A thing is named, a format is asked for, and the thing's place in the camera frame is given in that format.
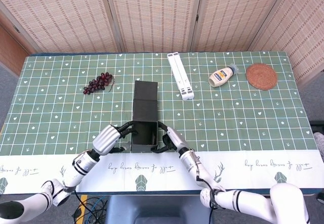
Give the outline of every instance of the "woven screen panel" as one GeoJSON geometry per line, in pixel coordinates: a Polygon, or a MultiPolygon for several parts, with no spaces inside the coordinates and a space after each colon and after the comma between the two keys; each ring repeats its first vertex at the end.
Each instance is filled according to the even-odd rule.
{"type": "Polygon", "coordinates": [[[186,51],[194,0],[113,3],[126,52],[186,51]]]}
{"type": "Polygon", "coordinates": [[[102,0],[1,0],[43,52],[117,52],[102,0]]]}
{"type": "Polygon", "coordinates": [[[194,51],[245,51],[274,0],[207,0],[194,51]]]}
{"type": "Polygon", "coordinates": [[[297,83],[324,68],[324,0],[282,0],[253,50],[286,51],[297,83]]]}

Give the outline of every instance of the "open black box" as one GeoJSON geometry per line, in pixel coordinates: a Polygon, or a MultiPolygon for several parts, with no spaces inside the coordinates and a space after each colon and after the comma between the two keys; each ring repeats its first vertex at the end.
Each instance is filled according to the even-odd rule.
{"type": "Polygon", "coordinates": [[[131,152],[151,152],[157,144],[157,82],[135,81],[131,152]]]}

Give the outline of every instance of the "gray floor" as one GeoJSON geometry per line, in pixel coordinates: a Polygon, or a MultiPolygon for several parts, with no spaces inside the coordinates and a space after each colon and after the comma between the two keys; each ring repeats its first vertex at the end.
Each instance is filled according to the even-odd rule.
{"type": "MultiPolygon", "coordinates": [[[[0,85],[2,85],[2,92],[0,94],[0,127],[6,118],[8,109],[10,107],[11,99],[14,94],[14,89],[18,79],[10,74],[0,65],[0,85]]],[[[324,102],[324,73],[312,82],[302,91],[300,96],[304,104],[305,110],[310,120],[324,120],[324,110],[322,110],[322,103],[324,102]]],[[[9,200],[19,200],[27,198],[27,195],[19,196],[0,196],[0,202],[9,200]]],[[[324,205],[316,201],[315,196],[305,197],[306,206],[310,215],[310,221],[312,224],[323,223],[324,205]]],[[[40,224],[63,224],[73,223],[72,215],[75,209],[78,207],[78,201],[75,196],[65,203],[61,207],[52,207],[49,211],[35,218],[33,221],[26,223],[40,224]]],[[[236,213],[229,210],[217,210],[213,214],[214,223],[250,223],[250,224],[266,224],[268,222],[258,219],[256,217],[248,216],[245,214],[236,213]]]]}

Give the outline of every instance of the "brown round coaster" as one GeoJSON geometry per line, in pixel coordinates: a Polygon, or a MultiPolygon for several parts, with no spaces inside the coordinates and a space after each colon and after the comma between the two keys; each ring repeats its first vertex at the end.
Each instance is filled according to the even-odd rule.
{"type": "Polygon", "coordinates": [[[269,90],[277,84],[277,74],[266,64],[254,64],[247,69],[249,83],[262,90],[269,90]]]}

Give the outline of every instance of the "mayonnaise bottle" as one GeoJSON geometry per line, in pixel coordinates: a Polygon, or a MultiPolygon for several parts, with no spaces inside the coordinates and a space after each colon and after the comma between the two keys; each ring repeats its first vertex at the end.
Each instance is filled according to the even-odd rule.
{"type": "Polygon", "coordinates": [[[228,67],[215,71],[210,75],[208,82],[210,86],[217,87],[223,85],[229,80],[232,75],[238,73],[238,67],[234,64],[230,64],[228,67]]]}

